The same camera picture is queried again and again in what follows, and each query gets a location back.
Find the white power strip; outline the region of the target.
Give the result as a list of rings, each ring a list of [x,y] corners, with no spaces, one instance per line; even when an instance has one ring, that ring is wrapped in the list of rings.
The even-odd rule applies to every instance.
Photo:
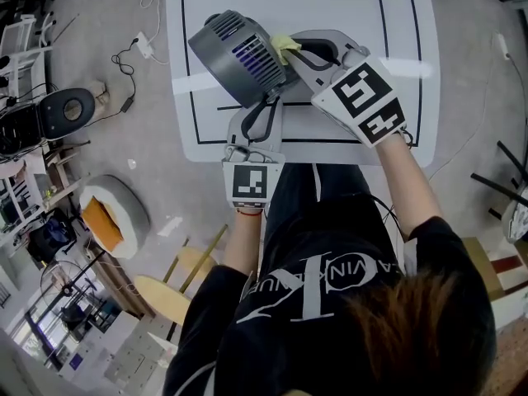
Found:
[[[508,49],[508,46],[507,46],[507,42],[506,42],[505,36],[502,33],[500,33],[500,32],[497,32],[495,34],[495,36],[496,36],[496,41],[498,43],[498,48],[500,49],[502,57],[505,60],[510,60],[511,59],[511,55],[510,55],[510,52],[509,52],[509,49]]]
[[[153,47],[142,31],[140,31],[137,36],[133,39],[133,43],[137,46],[139,52],[143,55],[145,59],[152,58]]]

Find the white metal frame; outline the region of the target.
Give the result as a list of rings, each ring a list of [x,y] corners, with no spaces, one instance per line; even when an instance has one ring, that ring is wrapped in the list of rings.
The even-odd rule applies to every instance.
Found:
[[[7,80],[0,89],[7,95],[21,99],[39,98],[51,85],[46,84],[45,62],[53,49],[51,32],[56,25],[53,12],[45,14],[40,26],[34,15],[21,15],[21,19],[6,26],[0,39],[0,78]]]

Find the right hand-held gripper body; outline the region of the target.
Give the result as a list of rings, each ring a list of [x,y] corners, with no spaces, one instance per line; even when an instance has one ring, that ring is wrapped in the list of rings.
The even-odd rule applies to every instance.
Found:
[[[378,58],[358,49],[345,53],[341,68],[311,103],[369,148],[406,125],[389,71]]]

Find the person's black printed t-shirt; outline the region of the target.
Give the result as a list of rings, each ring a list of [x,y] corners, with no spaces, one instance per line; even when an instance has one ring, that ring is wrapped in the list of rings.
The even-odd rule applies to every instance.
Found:
[[[191,301],[163,396],[476,396],[496,352],[493,311],[440,218],[399,269],[380,222],[284,227],[260,278],[215,267]]]

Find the black blue bag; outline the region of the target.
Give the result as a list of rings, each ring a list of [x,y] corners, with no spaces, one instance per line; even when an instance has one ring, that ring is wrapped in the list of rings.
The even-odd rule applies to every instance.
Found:
[[[49,264],[58,251],[68,252],[76,242],[77,232],[70,218],[55,208],[42,226],[29,233],[27,251],[35,263]]]

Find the black oval shell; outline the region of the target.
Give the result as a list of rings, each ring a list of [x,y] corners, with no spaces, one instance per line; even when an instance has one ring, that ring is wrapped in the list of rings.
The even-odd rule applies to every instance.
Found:
[[[62,139],[85,125],[95,113],[95,97],[86,88],[52,92],[38,104],[42,135],[47,140]]]

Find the grey round fan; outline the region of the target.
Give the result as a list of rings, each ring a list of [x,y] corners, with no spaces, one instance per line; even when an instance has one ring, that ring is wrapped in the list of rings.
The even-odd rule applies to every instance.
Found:
[[[299,81],[297,73],[279,60],[268,33],[239,12],[227,10],[210,16],[188,44],[243,107],[270,101]]]

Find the brown cardboard box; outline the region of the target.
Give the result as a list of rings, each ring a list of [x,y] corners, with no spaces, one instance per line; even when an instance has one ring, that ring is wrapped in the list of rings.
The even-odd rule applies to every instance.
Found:
[[[461,239],[469,257],[483,279],[489,299],[491,301],[505,296],[504,289],[498,279],[491,261],[483,246],[476,237]]]

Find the person's right forearm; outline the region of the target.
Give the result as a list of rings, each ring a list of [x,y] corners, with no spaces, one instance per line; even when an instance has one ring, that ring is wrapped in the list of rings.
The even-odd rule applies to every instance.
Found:
[[[392,134],[376,147],[405,239],[433,217],[442,217],[441,207],[400,134]]]

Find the person's left forearm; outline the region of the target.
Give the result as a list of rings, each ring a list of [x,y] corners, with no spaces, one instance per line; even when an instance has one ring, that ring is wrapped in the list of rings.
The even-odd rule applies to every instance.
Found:
[[[223,264],[246,276],[257,273],[262,213],[262,209],[236,209],[224,251]]]

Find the person's black trousers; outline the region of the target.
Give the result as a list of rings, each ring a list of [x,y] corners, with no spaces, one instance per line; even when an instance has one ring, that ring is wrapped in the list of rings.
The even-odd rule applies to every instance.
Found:
[[[370,188],[356,165],[284,166],[267,217],[264,254],[278,261],[303,247],[394,256]]]

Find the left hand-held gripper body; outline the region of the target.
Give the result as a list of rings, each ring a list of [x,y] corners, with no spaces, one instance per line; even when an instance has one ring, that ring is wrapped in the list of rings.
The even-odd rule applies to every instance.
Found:
[[[265,209],[271,202],[284,165],[282,153],[227,145],[222,168],[228,203],[233,208]]]

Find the round wooden stool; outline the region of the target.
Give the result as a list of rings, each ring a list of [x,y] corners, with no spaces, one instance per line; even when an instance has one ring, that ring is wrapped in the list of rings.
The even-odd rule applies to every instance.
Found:
[[[163,281],[145,275],[134,278],[134,287],[159,314],[180,326],[184,324],[191,304],[191,300],[184,294]]]
[[[210,270],[217,265],[217,261],[211,256],[211,253],[216,249],[217,244],[227,229],[228,225],[224,224],[205,250],[190,246],[190,237],[187,236],[163,277],[163,283],[167,284],[169,282],[172,274],[179,265],[187,273],[185,280],[179,287],[180,293],[184,294],[196,278],[203,280],[209,274]]]

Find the yellow cleaning cloth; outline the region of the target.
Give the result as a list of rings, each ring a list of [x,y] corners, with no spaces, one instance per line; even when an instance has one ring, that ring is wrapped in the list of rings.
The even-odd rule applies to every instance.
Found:
[[[288,65],[288,61],[284,56],[287,50],[301,51],[302,45],[293,40],[289,35],[274,35],[271,37],[271,46],[278,55],[278,58],[283,66]]]

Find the orange cardboard envelope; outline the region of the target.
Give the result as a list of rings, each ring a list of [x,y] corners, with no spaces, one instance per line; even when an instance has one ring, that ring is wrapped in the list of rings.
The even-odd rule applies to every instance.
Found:
[[[96,198],[91,198],[83,209],[82,219],[108,252],[112,252],[123,241],[119,227],[106,211],[106,207]]]

